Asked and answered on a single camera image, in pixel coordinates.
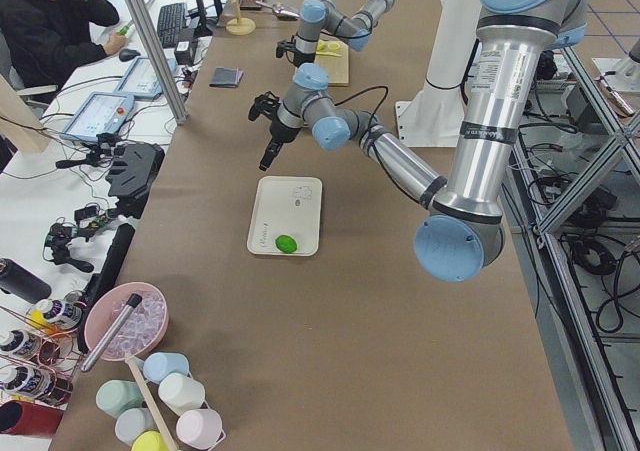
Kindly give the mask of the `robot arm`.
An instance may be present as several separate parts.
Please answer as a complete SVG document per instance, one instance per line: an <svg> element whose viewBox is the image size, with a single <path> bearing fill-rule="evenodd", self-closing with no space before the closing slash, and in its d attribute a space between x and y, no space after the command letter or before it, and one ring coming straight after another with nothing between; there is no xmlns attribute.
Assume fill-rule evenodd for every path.
<svg viewBox="0 0 640 451"><path fill-rule="evenodd" d="M320 34L325 32L351 49L361 51L378 20L394 6L395 0L367 0L351 17L339 11L331 0L304 0L298 30L293 37L293 64L299 67L315 61Z"/></svg>
<svg viewBox="0 0 640 451"><path fill-rule="evenodd" d="M249 110L250 120L265 116L270 121L271 139L260 168L269 168L283 145L294 141L303 128L326 150L357 141L406 196L429 211L414 239L420 265L443 281L475 277L503 248L497 196L539 58L546 50L573 45L583 37L587 1L479 0L480 60L453 167L449 176L442 176L374 113L337 106L328 93L327 72L315 63L322 33L361 49L395 0L366 0L352 16L330 0L305 0L296 34L277 47L279 53L294 56L295 73L287 93L262 94Z"/></svg>

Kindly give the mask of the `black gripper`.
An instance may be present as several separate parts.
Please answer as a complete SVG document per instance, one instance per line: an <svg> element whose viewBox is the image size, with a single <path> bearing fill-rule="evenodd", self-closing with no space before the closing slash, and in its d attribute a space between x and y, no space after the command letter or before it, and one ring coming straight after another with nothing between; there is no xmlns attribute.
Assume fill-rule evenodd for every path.
<svg viewBox="0 0 640 451"><path fill-rule="evenodd" d="M271 134L271 140L259 162L259 169L261 171L267 171L270 168L284 144L289 144L296 139L300 131L300 127L289 126L275 115L272 119L269 131Z"/></svg>
<svg viewBox="0 0 640 451"><path fill-rule="evenodd" d="M305 63L313 63L315 61L314 53L302 53L295 50L293 53L293 64L295 67L300 67Z"/></svg>

